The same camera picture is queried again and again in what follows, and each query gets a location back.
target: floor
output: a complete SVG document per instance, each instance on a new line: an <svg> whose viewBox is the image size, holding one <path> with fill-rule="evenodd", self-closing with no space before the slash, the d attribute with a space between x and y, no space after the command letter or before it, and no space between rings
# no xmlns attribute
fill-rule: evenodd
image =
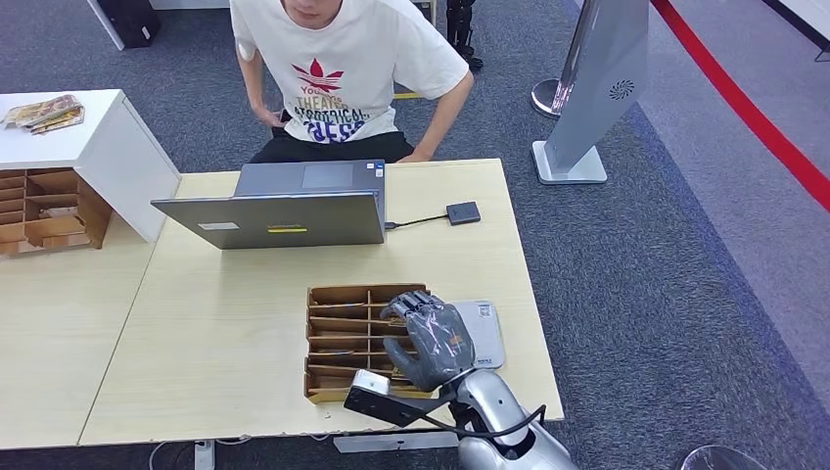
<svg viewBox="0 0 830 470"><path fill-rule="evenodd" d="M153 47L119 53L83 0L39 4L36 15L24 0L0 9L0 23L13 25L0 28L0 92L123 88L182 171L237 169L264 143L226 12L165 12ZM809 43L760 1L675 5L830 174L820 141L830 70L813 65ZM528 97L562 68L576 4L475 9L486 66L438 158L504 162L566 413L552 433L580 468L671 468L712 443L769 468L830 468L830 366L820 360L830 337L830 214L719 100L657 16L649 89L598 145L609 182L542 187L530 142L551 122ZM417 139L431 105L396 107ZM164 447L156 468L192 468L183 448ZM141 469L150 450L6 451L0 469ZM217 461L221 470L457 467L453 451L343 456L330 439L310 438L221 447Z"/></svg>

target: man's left hand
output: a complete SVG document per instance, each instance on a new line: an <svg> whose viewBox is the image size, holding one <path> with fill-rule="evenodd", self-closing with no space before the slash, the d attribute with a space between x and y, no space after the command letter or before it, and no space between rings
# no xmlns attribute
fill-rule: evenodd
<svg viewBox="0 0 830 470"><path fill-rule="evenodd" d="M404 157L397 161L398 164L414 164L416 162L428 162L433 159L433 156L426 152L421 152L415 149L408 157Z"/></svg>

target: paper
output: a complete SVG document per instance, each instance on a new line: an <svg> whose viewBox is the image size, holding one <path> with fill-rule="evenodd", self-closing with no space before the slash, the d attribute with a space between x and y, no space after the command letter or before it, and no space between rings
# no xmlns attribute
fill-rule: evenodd
<svg viewBox="0 0 830 470"><path fill-rule="evenodd" d="M17 127L33 127L44 120L80 108L80 103L72 95L64 95L54 100L34 103L26 106L18 106L11 109L3 118L6 124L12 123Z"/></svg>
<svg viewBox="0 0 830 470"><path fill-rule="evenodd" d="M44 120L31 129L32 134L44 134L51 130L62 129L71 125L80 124L83 122L83 108L71 110L58 117Z"/></svg>

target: laptop touchpad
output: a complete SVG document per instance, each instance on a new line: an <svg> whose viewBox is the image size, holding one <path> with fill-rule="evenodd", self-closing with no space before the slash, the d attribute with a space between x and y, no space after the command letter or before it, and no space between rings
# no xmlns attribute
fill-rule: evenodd
<svg viewBox="0 0 830 470"><path fill-rule="evenodd" d="M349 188L353 164L310 164L302 176L302 189Z"/></svg>

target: laptop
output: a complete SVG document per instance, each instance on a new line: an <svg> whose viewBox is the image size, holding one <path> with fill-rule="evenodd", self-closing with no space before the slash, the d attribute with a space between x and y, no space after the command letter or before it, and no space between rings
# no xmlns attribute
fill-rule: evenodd
<svg viewBox="0 0 830 470"><path fill-rule="evenodd" d="M151 204L222 250L385 241L383 161L246 164L231 198Z"/></svg>

